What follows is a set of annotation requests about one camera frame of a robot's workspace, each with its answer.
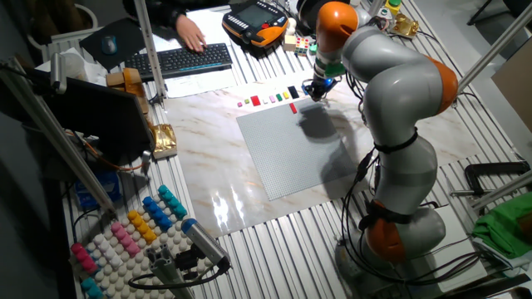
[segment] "green cloth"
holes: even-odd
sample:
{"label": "green cloth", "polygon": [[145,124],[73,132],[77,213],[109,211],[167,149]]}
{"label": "green cloth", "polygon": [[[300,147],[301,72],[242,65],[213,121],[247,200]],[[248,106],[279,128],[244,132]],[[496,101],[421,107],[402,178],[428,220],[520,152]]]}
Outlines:
{"label": "green cloth", "polygon": [[517,219],[532,212],[532,192],[523,194],[492,209],[475,223],[473,235],[506,258],[520,257],[532,250]]}

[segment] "sleeve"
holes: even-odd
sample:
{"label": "sleeve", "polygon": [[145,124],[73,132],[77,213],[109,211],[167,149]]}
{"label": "sleeve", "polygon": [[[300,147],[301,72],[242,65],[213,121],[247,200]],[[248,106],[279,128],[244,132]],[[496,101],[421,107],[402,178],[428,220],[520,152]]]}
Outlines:
{"label": "sleeve", "polygon": [[[168,0],[145,0],[148,16],[152,25],[170,27],[175,30],[179,15],[186,15],[183,7]],[[132,17],[136,17],[135,0],[123,0],[124,8]]]}

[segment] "small cube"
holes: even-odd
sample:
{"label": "small cube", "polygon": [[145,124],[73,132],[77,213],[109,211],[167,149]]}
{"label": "small cube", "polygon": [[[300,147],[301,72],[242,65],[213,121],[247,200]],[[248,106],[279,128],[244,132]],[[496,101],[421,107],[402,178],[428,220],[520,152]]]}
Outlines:
{"label": "small cube", "polygon": [[285,51],[295,51],[296,50],[296,41],[299,37],[295,36],[284,36],[283,50]]}
{"label": "small cube", "polygon": [[296,39],[296,49],[295,53],[298,56],[306,56],[307,55],[307,49],[308,49],[308,39],[307,38],[301,38],[298,37]]}

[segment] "hand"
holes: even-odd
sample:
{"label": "hand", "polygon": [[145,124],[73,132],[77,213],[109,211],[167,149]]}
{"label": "hand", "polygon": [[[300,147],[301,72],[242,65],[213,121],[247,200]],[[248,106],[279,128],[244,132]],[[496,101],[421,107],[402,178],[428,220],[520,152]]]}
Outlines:
{"label": "hand", "polygon": [[175,22],[175,30],[183,39],[183,41],[185,41],[186,46],[190,50],[202,52],[203,48],[207,47],[207,43],[205,42],[201,30],[185,15],[180,15],[177,17],[177,21]]}

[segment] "computer mouse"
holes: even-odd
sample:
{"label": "computer mouse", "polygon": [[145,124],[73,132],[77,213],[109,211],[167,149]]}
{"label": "computer mouse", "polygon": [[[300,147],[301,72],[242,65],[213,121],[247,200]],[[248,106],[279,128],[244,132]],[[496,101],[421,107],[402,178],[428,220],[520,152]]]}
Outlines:
{"label": "computer mouse", "polygon": [[116,53],[116,37],[106,36],[101,39],[101,51],[106,55]]}

